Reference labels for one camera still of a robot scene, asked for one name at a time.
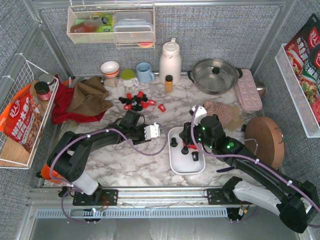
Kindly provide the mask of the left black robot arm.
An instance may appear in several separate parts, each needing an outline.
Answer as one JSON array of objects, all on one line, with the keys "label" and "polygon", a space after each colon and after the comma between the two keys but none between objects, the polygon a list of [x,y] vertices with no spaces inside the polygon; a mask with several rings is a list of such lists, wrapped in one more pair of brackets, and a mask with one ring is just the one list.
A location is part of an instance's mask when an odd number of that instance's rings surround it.
[{"label": "left black robot arm", "polygon": [[50,154],[47,165],[84,194],[98,194],[100,184],[85,171],[90,153],[126,139],[137,145],[158,137],[159,126],[138,124],[141,117],[140,113],[128,110],[124,117],[101,130],[88,133],[67,131]]}]

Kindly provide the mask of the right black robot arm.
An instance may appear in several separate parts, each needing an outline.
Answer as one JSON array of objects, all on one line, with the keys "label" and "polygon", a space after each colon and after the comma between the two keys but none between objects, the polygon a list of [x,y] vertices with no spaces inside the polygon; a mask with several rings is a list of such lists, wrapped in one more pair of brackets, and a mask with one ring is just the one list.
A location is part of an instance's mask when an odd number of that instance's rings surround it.
[{"label": "right black robot arm", "polygon": [[195,146],[205,156],[216,158],[263,185],[263,188],[249,190],[243,180],[232,177],[225,184],[228,193],[273,212],[296,233],[302,234],[311,226],[320,211],[313,183],[292,179],[260,161],[243,143],[225,134],[217,115],[197,115],[195,109],[189,113],[192,119],[184,123],[179,134],[187,145]]}]

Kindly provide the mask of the striped pink cloth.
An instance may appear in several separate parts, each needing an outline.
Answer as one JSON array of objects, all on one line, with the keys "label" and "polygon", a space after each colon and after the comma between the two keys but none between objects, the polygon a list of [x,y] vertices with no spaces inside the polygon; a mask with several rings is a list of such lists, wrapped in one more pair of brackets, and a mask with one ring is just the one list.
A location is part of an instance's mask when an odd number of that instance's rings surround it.
[{"label": "striped pink cloth", "polygon": [[240,109],[236,106],[207,100],[203,103],[203,107],[207,111],[207,116],[218,116],[224,130],[235,131],[244,123],[243,119],[240,118]]}]

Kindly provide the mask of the white storage tray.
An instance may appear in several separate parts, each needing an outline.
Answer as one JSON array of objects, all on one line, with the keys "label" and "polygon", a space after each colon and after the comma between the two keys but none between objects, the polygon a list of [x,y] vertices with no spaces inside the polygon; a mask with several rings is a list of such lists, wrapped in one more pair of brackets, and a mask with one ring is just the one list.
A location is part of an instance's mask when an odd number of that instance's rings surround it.
[{"label": "white storage tray", "polygon": [[[200,174],[206,167],[205,155],[200,153],[198,149],[189,148],[187,155],[183,155],[181,150],[183,148],[183,141],[179,137],[183,127],[174,127],[169,130],[167,136],[169,140],[169,163],[171,170],[178,175],[195,175]],[[171,147],[171,138],[176,138],[177,147]],[[193,161],[192,152],[199,153],[199,161]]]}]

